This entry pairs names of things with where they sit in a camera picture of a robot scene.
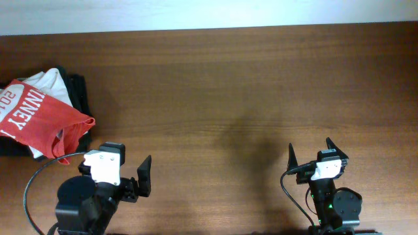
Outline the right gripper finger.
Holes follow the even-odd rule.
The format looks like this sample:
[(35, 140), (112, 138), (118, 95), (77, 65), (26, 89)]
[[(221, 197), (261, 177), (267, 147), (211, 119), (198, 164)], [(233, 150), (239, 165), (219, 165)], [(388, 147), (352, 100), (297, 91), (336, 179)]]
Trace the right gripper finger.
[(294, 147), (292, 143), (288, 145), (289, 156), (287, 163), (287, 171), (294, 172), (298, 168), (297, 157), (295, 155)]
[(329, 137), (326, 138), (326, 144), (328, 149), (334, 149), (336, 151), (337, 155), (341, 158), (342, 161), (348, 162), (349, 157), (340, 148), (338, 148)]

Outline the orange printed t-shirt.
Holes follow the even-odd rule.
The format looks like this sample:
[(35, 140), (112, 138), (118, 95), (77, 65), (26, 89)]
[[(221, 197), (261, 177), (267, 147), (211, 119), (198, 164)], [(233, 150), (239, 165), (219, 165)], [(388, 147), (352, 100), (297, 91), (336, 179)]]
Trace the orange printed t-shirt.
[(79, 139), (94, 125), (93, 117), (18, 80), (1, 92), (1, 136), (49, 159), (74, 153)]

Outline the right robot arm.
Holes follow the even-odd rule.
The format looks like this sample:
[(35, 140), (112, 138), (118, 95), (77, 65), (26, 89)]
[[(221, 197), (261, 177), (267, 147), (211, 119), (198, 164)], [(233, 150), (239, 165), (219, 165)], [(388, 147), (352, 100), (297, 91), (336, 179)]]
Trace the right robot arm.
[[(359, 215), (362, 210), (362, 196), (347, 187), (337, 188), (334, 181), (345, 171), (349, 157), (326, 138), (327, 149), (317, 153), (317, 159), (305, 164), (298, 164), (292, 144), (289, 144), (287, 170), (281, 175), (280, 185), (284, 193), (295, 206), (308, 218), (311, 225), (309, 234), (367, 235), (377, 234), (375, 230), (356, 230), (360, 225)], [(285, 176), (295, 175), (298, 185), (308, 184), (306, 196), (311, 196), (318, 218), (318, 223), (290, 195), (283, 184)]]

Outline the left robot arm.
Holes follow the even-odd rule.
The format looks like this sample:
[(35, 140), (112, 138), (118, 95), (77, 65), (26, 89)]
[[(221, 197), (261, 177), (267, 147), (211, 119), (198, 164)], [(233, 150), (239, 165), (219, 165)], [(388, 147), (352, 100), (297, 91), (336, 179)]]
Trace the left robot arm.
[(151, 193), (149, 155), (137, 168), (138, 178), (120, 176), (122, 152), (91, 150), (84, 154), (81, 173), (66, 180), (57, 191), (57, 222), (48, 234), (104, 234), (120, 202), (135, 203)]

